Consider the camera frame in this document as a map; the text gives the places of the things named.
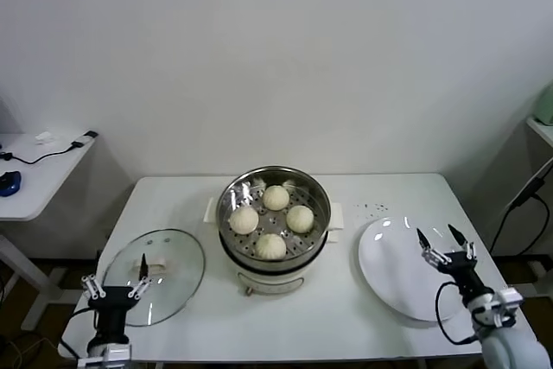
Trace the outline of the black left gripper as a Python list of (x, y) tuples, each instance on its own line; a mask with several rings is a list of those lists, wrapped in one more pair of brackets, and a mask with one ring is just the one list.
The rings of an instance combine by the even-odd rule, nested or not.
[(98, 337), (122, 337), (127, 313), (135, 306), (148, 289), (149, 266), (143, 253), (138, 272), (138, 283), (131, 286), (102, 287), (95, 275), (85, 275), (81, 285), (89, 298), (88, 306), (98, 314), (96, 335)]

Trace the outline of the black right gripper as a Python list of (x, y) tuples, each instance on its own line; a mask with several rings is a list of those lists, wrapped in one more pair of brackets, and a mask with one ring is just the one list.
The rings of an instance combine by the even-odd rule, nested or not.
[(464, 234), (453, 225), (448, 229), (462, 251), (447, 253), (446, 255), (434, 249), (423, 232), (417, 228), (416, 234), (419, 245), (423, 250), (423, 258), (428, 264), (439, 264), (439, 272), (451, 276), (457, 284), (463, 304), (469, 304), (474, 299), (492, 294), (493, 290), (487, 287), (478, 274), (474, 243), (469, 242)]

